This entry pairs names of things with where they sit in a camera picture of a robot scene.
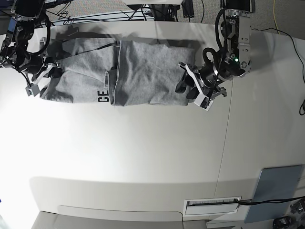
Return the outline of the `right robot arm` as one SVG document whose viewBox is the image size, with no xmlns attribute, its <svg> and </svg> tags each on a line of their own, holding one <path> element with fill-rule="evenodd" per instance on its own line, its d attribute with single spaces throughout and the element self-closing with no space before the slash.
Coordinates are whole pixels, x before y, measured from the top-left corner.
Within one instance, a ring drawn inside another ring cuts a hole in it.
<svg viewBox="0 0 305 229">
<path fill-rule="evenodd" d="M 27 86 L 32 87 L 53 68 L 60 67 L 57 61 L 42 56 L 51 40 L 51 22 L 46 14 L 45 1 L 15 0 L 11 13 L 14 15 L 0 49 L 0 66 L 15 69 L 26 79 Z M 29 52 L 29 40 L 42 22 L 47 28 L 46 42 L 39 51 Z"/>
</svg>

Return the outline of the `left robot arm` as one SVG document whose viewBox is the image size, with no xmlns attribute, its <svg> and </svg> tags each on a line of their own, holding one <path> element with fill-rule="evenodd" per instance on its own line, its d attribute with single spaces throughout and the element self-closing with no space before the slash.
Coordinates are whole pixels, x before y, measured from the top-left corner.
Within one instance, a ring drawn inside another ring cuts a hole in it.
<svg viewBox="0 0 305 229">
<path fill-rule="evenodd" d="M 50 71 L 40 98 L 114 106 L 195 103 L 207 108 L 217 96 L 227 95 L 223 82 L 251 69 L 249 12 L 247 1 L 222 2 L 215 22 L 219 50 L 203 49 L 200 68 L 189 47 L 110 37 L 53 40 L 45 54 L 61 68 Z"/>
</svg>

